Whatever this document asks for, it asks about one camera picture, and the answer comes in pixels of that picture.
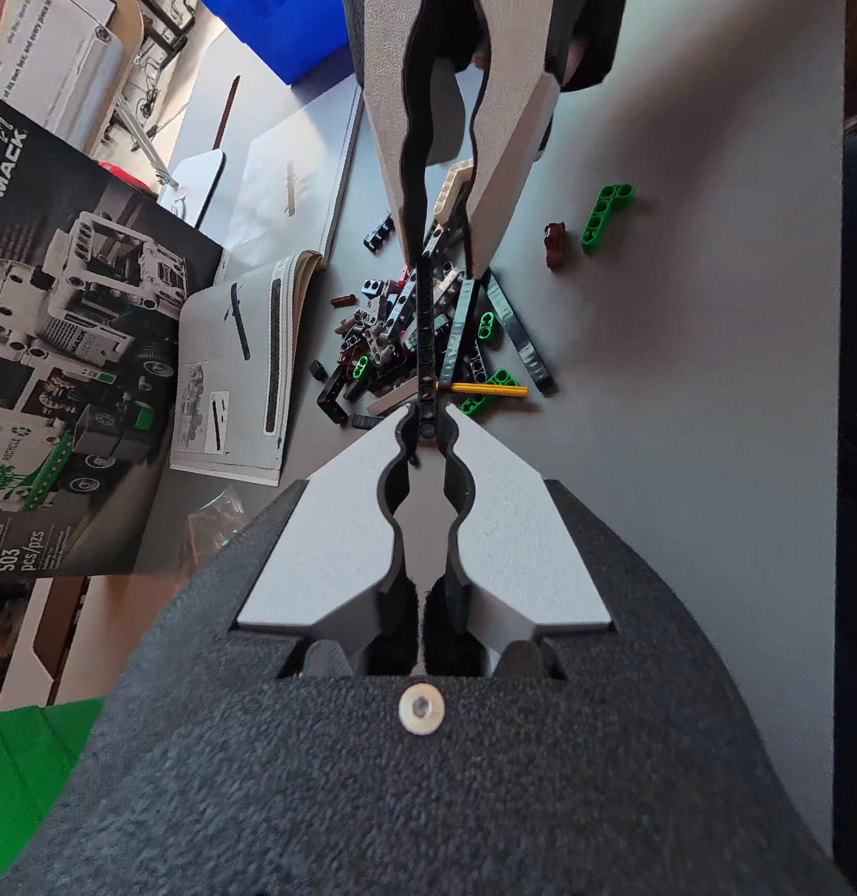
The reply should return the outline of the clear plastic bag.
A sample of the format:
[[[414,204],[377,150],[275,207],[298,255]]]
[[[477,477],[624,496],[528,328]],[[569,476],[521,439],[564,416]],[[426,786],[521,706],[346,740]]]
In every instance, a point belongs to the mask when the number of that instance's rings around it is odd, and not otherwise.
[[[188,538],[195,566],[209,564],[249,524],[236,490],[224,488],[209,503],[188,515]]]

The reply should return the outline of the long black lego beam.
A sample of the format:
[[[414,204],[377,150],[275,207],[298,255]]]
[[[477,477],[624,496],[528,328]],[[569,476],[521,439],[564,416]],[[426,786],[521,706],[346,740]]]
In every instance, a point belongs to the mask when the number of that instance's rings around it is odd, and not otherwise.
[[[415,269],[417,428],[423,442],[436,440],[437,425],[433,271],[431,255],[423,252]]]

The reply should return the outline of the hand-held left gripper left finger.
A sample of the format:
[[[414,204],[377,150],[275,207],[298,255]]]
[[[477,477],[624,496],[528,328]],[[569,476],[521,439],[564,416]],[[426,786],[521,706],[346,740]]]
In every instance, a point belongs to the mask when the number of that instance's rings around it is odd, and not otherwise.
[[[308,478],[240,629],[335,642],[367,675],[412,671],[419,601],[393,515],[410,491],[415,447],[416,412],[404,405]]]

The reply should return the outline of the green plastic bin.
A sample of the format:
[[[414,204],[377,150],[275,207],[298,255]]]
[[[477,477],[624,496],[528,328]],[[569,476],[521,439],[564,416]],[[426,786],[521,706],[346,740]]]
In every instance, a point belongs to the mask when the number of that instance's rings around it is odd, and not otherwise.
[[[0,877],[46,819],[105,702],[0,712]]]

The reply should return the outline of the green angled lego beam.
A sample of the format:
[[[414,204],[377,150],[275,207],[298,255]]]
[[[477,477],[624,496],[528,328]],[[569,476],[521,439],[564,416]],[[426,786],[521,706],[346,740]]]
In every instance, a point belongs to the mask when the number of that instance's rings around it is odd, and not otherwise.
[[[636,187],[630,183],[602,186],[581,235],[585,255],[597,253],[612,217],[629,208],[636,200]]]

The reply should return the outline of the lego instruction booklet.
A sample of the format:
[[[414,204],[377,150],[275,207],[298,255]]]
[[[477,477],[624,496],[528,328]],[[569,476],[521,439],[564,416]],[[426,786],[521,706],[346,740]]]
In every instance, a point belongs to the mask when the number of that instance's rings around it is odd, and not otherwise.
[[[188,299],[172,469],[278,486],[301,312],[322,260],[303,250]]]

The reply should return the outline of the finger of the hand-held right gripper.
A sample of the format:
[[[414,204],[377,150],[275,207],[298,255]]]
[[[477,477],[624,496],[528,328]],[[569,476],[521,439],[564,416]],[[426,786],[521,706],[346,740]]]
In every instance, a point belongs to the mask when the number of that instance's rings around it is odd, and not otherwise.
[[[488,53],[471,119],[467,271],[479,280],[497,252],[557,103],[546,69],[552,1],[480,2]]]
[[[404,262],[422,255],[433,138],[429,2],[363,4],[363,92]]]

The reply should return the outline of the lego truck set box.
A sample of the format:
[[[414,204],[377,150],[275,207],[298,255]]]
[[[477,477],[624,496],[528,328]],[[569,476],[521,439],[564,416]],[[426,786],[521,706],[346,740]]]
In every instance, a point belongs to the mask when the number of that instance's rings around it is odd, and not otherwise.
[[[132,570],[221,254],[0,99],[0,581]]]

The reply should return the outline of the pile of lego pieces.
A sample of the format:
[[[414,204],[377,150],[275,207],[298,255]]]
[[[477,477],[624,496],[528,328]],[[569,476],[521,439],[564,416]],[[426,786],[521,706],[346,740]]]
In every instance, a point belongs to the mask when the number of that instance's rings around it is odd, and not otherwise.
[[[468,280],[445,258],[445,250],[464,230],[464,191],[474,162],[457,161],[446,174],[437,197],[424,251],[431,255],[434,270],[443,273],[434,284],[434,333],[436,381],[452,383],[517,385],[504,371],[488,374],[480,345],[492,339],[499,325],[515,346],[535,386],[546,392],[553,378],[529,333],[502,290],[496,276],[487,271],[481,280]],[[398,383],[366,416],[356,416],[352,425],[371,428],[375,418],[417,395],[415,320],[416,272],[406,271],[402,281],[368,280],[363,294],[365,308],[343,319],[336,332],[343,336],[337,365],[317,398],[317,406],[333,423],[344,426],[349,417],[339,404],[340,395],[355,401],[369,391]],[[494,396],[467,395],[462,410],[468,416]]]

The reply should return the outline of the white paper bag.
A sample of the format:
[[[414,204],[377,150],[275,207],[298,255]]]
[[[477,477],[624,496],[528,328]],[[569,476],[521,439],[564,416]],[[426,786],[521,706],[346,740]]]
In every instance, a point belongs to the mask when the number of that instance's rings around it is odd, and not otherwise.
[[[303,250],[332,252],[363,113],[350,75],[252,140],[226,257],[253,269]]]

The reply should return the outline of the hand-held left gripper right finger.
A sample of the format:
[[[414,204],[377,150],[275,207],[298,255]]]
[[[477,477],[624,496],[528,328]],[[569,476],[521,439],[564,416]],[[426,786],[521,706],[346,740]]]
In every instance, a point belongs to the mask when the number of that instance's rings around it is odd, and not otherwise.
[[[611,614],[547,481],[454,405],[438,446],[456,518],[434,584],[434,674],[565,676],[547,638],[604,633]]]

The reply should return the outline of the blue plastic bin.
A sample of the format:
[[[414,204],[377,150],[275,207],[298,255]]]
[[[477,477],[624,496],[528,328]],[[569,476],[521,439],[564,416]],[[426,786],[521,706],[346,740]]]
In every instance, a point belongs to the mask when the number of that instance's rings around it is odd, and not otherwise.
[[[343,1],[203,1],[286,85],[348,43]]]

